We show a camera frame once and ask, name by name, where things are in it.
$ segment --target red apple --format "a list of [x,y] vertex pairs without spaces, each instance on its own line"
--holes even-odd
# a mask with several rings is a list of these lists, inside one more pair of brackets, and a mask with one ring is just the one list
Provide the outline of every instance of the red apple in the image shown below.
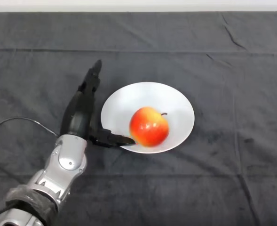
[[143,107],[135,112],[129,128],[135,142],[147,147],[159,145],[169,133],[167,120],[151,107]]

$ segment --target robotic hand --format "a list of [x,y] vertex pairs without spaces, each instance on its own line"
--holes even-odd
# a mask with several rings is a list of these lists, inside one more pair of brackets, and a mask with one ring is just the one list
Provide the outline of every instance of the robotic hand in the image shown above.
[[86,168],[87,140],[104,147],[135,144],[134,140],[111,134],[110,130],[90,128],[101,67],[99,60],[89,69],[68,104],[60,137],[45,168],[38,171],[28,184],[19,185],[8,192],[8,210],[0,215],[0,226],[52,225],[70,194],[73,181]]

